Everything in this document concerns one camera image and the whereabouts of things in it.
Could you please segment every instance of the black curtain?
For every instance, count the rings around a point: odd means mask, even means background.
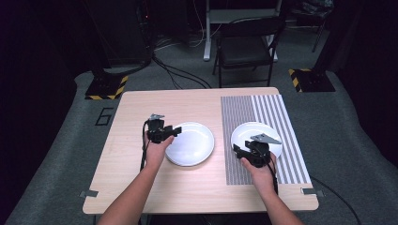
[[[360,125],[381,154],[398,165],[398,7],[388,1],[339,1],[315,69],[335,71]]]
[[[107,61],[80,0],[5,1],[0,27],[4,224],[64,122],[76,93],[74,78]]]

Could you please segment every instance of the table leg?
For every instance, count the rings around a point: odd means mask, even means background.
[[[203,60],[210,60],[210,51],[211,51],[211,36],[210,36],[210,5],[209,0],[206,0],[206,45],[205,45],[205,54],[203,56]]]

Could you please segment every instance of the hand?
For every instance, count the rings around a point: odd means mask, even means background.
[[[150,142],[145,134],[145,145],[147,145],[146,149],[146,167],[155,167],[158,169],[163,162],[164,155],[166,152],[167,146],[169,146],[174,140],[174,136],[168,137],[164,142],[161,143],[153,143]]]
[[[276,163],[276,158],[271,153],[272,161]],[[258,192],[265,191],[266,193],[275,193],[273,186],[273,176],[268,166],[264,166],[262,168],[254,167],[248,159],[241,158],[243,166],[248,170],[251,174],[253,184]],[[272,161],[269,163],[271,169],[276,168],[276,165],[273,165]]]

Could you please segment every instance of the forearm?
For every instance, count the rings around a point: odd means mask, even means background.
[[[144,167],[129,186],[112,202],[100,224],[137,224],[159,168]]]
[[[260,193],[273,225],[303,224],[276,193]]]

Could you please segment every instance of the light wood tabletop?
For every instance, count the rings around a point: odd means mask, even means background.
[[[202,163],[181,167],[165,158],[147,199],[145,214],[235,213],[266,211],[253,185],[226,185],[221,97],[279,95],[273,87],[135,91],[123,94],[83,210],[102,214],[140,171],[142,129],[152,113],[165,115],[164,125],[196,122],[215,140]],[[294,211],[318,207],[314,195],[303,195],[307,184],[279,184],[279,196]]]

